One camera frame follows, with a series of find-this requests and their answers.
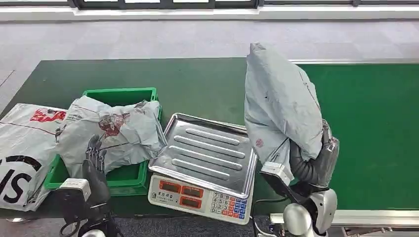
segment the green conveyor belt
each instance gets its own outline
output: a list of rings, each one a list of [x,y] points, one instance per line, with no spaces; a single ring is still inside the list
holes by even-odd
[[[315,83],[323,116],[341,141],[331,183],[338,208],[419,209],[419,64],[301,67]],[[42,61],[0,117],[16,103],[67,108],[86,89],[156,87],[163,123],[181,112],[244,124],[245,73],[244,58]],[[255,185],[253,199],[274,197],[260,176]],[[41,210],[52,205],[51,199]],[[113,198],[115,212],[171,212],[156,206],[128,208],[127,202],[146,198]]]

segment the green plastic crate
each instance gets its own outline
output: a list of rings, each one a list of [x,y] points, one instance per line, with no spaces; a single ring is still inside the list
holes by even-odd
[[[110,106],[132,105],[142,100],[158,100],[157,90],[153,87],[86,90],[83,95]],[[148,162],[145,161],[140,164],[122,166],[109,172],[106,175],[106,180],[111,196],[147,195],[150,183],[147,164]],[[47,189],[55,190],[69,177],[63,160],[60,155],[57,155],[51,164],[44,186]]]

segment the gray plastic mailer bag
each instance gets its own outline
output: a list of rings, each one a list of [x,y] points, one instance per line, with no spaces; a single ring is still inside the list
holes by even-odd
[[[42,184],[65,115],[63,109],[16,104],[0,120],[0,208],[35,211],[46,198]]]
[[[105,173],[156,158],[167,145],[159,109],[158,101],[110,107],[86,96],[75,100],[56,145],[70,176],[82,177],[82,162],[93,135],[100,137],[100,150],[106,150]]]
[[[245,124],[262,163],[289,169],[289,139],[305,160],[322,147],[322,114],[314,84],[297,65],[274,50],[252,43],[247,56]]]

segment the scale display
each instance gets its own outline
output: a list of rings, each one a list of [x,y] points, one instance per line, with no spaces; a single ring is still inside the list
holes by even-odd
[[[157,174],[148,191],[151,204],[240,225],[249,222],[252,196],[253,184],[249,198],[240,199]]]

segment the tiled floor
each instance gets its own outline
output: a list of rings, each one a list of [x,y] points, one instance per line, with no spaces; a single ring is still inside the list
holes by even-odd
[[[255,41],[273,45],[290,59],[419,58],[419,22],[0,24],[0,112],[40,60],[244,57],[249,43]],[[48,219],[24,225],[1,220],[0,236],[53,237],[58,235],[62,224],[62,220]],[[131,236],[156,236],[156,232],[139,233],[138,228],[143,224],[130,223],[128,226],[135,229]],[[158,236],[170,235],[163,231]]]

